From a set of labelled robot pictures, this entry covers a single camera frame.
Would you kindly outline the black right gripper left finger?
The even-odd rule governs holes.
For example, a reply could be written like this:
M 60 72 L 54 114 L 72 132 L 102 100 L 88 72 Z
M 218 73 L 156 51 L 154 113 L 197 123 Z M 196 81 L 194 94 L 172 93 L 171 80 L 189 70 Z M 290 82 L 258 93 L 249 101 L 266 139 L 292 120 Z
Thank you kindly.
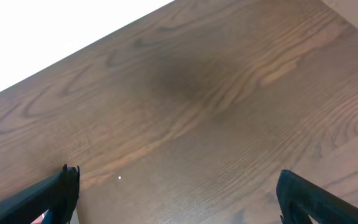
M 45 215 L 42 223 L 70 223 L 80 191 L 80 168 L 64 165 L 50 176 L 0 202 L 0 224 L 32 223 Z

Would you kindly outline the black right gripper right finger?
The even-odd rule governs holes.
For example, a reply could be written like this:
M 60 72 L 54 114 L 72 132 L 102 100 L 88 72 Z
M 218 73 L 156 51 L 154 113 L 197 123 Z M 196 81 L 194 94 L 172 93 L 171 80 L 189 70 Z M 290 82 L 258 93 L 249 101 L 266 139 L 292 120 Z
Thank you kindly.
M 290 170 L 282 170 L 276 194 L 283 224 L 358 224 L 358 208 Z

